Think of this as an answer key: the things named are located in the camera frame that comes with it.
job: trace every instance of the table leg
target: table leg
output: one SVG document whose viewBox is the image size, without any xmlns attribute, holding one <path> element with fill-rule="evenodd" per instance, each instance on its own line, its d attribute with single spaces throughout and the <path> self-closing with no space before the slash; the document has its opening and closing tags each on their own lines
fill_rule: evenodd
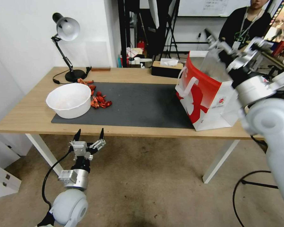
<svg viewBox="0 0 284 227">
<path fill-rule="evenodd" d="M 224 144 L 223 148 L 219 151 L 218 155 L 215 157 L 214 161 L 202 177 L 204 183 L 208 183 L 212 179 L 233 149 L 237 146 L 239 141 L 240 140 L 229 140 Z"/>
<path fill-rule="evenodd" d="M 39 134 L 29 134 L 29 133 L 26 133 L 25 135 L 29 138 L 29 140 L 33 143 L 35 148 L 39 151 L 39 153 L 43 156 L 43 158 L 47 161 L 47 163 L 50 166 L 53 166 L 57 162 L 57 159 L 55 158 L 55 156 L 50 151 L 50 149 L 45 144 L 45 142 L 43 141 L 43 139 L 41 138 L 41 136 Z M 57 175 L 59 175 L 60 172 L 63 170 L 63 168 L 58 163 L 54 167 L 53 170 L 56 172 Z"/>
</svg>

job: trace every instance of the desk lamp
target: desk lamp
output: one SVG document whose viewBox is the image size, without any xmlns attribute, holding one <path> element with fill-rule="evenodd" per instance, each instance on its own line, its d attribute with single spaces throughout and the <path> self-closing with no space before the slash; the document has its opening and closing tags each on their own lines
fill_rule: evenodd
<svg viewBox="0 0 284 227">
<path fill-rule="evenodd" d="M 64 56 L 62 50 L 60 49 L 58 42 L 62 39 L 65 41 L 74 40 L 79 32 L 80 32 L 80 25 L 79 23 L 74 20 L 73 18 L 63 17 L 60 13 L 53 14 L 53 20 L 56 23 L 57 34 L 53 36 L 51 39 L 55 43 L 56 47 L 58 48 L 60 54 L 63 57 L 63 60 L 69 67 L 69 72 L 65 74 L 65 79 L 69 82 L 76 82 L 77 79 L 86 77 L 86 73 L 82 70 L 75 69 L 73 70 L 73 65 L 70 60 Z"/>
</svg>

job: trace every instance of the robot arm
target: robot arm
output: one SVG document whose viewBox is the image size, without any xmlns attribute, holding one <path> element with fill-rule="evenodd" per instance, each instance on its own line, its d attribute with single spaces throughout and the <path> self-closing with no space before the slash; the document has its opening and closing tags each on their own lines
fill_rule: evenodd
<svg viewBox="0 0 284 227">
<path fill-rule="evenodd" d="M 88 185 L 88 174 L 90 173 L 90 161 L 106 144 L 104 140 L 104 129 L 100 138 L 95 143 L 78 141 L 80 130 L 70 142 L 70 149 L 74 151 L 76 161 L 70 170 L 62 170 L 58 179 L 63 182 L 66 191 L 60 193 L 46 217 L 37 226 L 52 227 L 56 221 L 65 227 L 75 227 L 84 217 L 88 203 L 84 191 Z"/>
<path fill-rule="evenodd" d="M 271 44 L 261 38 L 254 38 L 243 53 L 230 50 L 223 41 L 219 41 L 206 32 L 211 48 L 222 48 L 220 59 L 226 64 L 227 72 L 233 79 L 232 87 L 238 92 L 241 103 L 239 116 L 243 128 L 250 134 L 262 135 L 268 150 L 266 160 L 272 175 L 284 199 L 284 100 L 269 98 L 284 87 L 284 72 L 268 82 L 259 73 L 250 68 L 250 60 L 257 52 L 264 52 Z M 266 57 L 284 65 L 266 54 Z M 245 107 L 252 105 L 249 111 Z"/>
</svg>

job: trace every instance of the whiteboard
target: whiteboard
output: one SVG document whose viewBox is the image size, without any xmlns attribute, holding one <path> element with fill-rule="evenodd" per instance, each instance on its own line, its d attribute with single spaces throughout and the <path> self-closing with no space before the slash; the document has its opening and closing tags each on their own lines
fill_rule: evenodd
<svg viewBox="0 0 284 227">
<path fill-rule="evenodd" d="M 235 9 L 246 6 L 250 6 L 250 0 L 180 0 L 178 16 L 228 17 Z"/>
</svg>

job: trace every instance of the lanyard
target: lanyard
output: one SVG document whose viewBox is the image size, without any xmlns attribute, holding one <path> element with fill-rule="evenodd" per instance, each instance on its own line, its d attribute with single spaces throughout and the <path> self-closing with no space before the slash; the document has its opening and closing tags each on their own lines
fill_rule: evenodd
<svg viewBox="0 0 284 227">
<path fill-rule="evenodd" d="M 244 15 L 244 19 L 242 21 L 242 25 L 241 25 L 241 30 L 240 30 L 240 35 L 239 35 L 239 38 L 238 40 L 240 39 L 240 37 L 242 37 L 247 31 L 249 31 L 249 29 L 251 28 L 251 26 L 256 22 L 256 20 L 258 20 L 262 15 L 262 11 L 259 12 L 259 14 L 253 19 L 253 21 L 251 22 L 251 24 L 248 26 L 247 29 L 245 29 L 245 31 L 242 33 L 243 31 L 243 26 L 244 26 L 244 22 L 245 22 L 245 19 L 247 18 L 247 11 L 248 11 L 248 7 L 246 7 L 246 12 L 245 12 L 245 15 Z"/>
</svg>

